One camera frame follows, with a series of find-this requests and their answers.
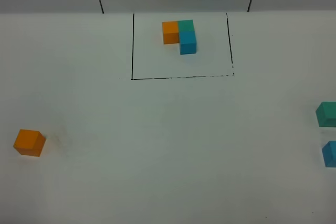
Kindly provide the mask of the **blue template cube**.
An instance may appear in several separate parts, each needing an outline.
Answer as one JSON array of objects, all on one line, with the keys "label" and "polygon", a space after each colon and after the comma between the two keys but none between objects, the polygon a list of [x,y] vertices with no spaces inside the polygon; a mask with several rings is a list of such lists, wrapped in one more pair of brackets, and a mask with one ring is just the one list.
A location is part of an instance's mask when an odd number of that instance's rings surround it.
[{"label": "blue template cube", "polygon": [[180,54],[195,54],[197,51],[197,41],[195,31],[182,31],[179,33]]}]

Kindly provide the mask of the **orange template cube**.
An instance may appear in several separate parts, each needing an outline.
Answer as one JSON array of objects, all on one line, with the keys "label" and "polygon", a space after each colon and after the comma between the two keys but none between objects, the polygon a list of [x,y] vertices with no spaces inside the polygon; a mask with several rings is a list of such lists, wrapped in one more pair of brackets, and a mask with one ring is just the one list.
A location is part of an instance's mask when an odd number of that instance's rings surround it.
[{"label": "orange template cube", "polygon": [[177,21],[162,23],[163,43],[165,45],[178,44],[180,42],[178,26]]}]

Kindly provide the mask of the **green template cube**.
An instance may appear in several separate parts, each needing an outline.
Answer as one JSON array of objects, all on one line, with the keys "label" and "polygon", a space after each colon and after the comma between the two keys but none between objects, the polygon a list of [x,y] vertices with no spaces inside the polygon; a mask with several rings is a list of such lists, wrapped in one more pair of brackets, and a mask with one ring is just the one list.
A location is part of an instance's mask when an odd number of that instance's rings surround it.
[{"label": "green template cube", "polygon": [[193,20],[179,20],[178,22],[178,30],[179,32],[184,32],[184,31],[194,31],[194,23]]}]

